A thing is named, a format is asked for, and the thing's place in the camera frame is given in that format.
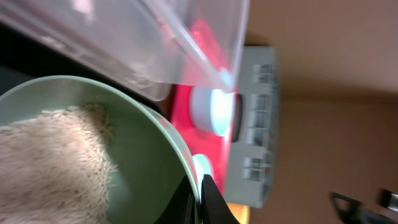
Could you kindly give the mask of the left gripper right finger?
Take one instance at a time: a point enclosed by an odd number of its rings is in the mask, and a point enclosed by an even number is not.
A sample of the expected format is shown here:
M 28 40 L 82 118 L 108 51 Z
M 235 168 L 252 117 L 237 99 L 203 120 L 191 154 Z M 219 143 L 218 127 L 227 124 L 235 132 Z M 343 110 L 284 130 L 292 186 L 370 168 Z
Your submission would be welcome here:
M 201 183 L 201 217 L 203 224 L 239 224 L 209 174 Z

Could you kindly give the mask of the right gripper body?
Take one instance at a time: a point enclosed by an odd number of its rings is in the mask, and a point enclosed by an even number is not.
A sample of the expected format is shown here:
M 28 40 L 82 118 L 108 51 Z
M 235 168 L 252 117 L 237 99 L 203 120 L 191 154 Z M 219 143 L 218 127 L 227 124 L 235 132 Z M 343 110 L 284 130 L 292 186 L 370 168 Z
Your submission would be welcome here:
M 363 203 L 336 192 L 329 194 L 330 202 L 345 224 L 397 224 L 397 193 L 380 189 L 377 204 L 382 212 L 365 209 Z

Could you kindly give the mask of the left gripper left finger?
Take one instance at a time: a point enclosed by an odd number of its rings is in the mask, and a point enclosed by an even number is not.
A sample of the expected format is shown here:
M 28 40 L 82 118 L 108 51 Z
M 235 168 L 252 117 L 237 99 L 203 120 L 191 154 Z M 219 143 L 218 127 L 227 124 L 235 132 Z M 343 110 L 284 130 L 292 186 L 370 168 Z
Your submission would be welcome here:
M 194 208 L 195 198 L 192 186 L 188 177 L 185 176 L 155 224 L 193 224 L 195 222 Z

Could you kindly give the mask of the yellow cup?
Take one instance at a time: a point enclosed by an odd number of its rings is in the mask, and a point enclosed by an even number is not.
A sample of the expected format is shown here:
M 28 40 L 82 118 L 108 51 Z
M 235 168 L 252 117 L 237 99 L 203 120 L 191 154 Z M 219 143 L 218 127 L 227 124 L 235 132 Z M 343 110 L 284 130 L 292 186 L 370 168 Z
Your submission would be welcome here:
M 250 207 L 237 203 L 227 203 L 231 213 L 240 224 L 248 224 L 250 218 Z

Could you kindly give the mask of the light blue plate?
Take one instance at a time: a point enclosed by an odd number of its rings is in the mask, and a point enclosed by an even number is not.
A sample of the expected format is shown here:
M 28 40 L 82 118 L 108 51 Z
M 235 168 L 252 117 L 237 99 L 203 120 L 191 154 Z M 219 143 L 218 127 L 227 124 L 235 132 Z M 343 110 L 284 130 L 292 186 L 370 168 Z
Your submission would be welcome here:
M 204 175 L 208 174 L 213 177 L 214 175 L 213 166 L 211 164 L 210 159 L 204 154 L 195 154 L 192 156 L 192 159 L 197 175 L 198 191 L 199 194 L 201 195 L 201 187 Z

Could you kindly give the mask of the small blue bowl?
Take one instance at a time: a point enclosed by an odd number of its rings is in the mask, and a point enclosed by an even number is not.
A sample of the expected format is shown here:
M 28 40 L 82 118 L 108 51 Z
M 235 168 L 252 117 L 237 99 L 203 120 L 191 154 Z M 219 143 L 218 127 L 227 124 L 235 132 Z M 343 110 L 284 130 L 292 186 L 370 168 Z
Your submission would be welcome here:
M 225 135 L 233 118 L 234 93 L 197 86 L 193 87 L 189 102 L 190 117 L 196 128 Z

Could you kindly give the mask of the green bowl with rice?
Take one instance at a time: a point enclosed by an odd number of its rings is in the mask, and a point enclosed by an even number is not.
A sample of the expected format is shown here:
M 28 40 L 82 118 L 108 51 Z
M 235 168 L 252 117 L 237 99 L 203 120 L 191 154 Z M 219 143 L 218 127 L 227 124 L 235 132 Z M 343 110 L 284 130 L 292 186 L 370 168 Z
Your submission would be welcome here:
M 22 83 L 1 96 L 1 127 L 85 104 L 104 107 L 113 127 L 107 153 L 116 169 L 109 175 L 107 223 L 155 223 L 185 176 L 198 223 L 200 194 L 184 140 L 163 116 L 111 86 L 74 76 Z

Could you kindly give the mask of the white rice pile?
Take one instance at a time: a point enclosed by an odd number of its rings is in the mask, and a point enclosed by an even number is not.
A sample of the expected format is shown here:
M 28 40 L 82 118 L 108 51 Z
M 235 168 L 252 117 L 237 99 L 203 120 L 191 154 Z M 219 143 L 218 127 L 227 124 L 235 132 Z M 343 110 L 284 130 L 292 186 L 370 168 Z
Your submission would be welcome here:
M 107 223 L 109 112 L 43 111 L 1 127 L 2 223 Z

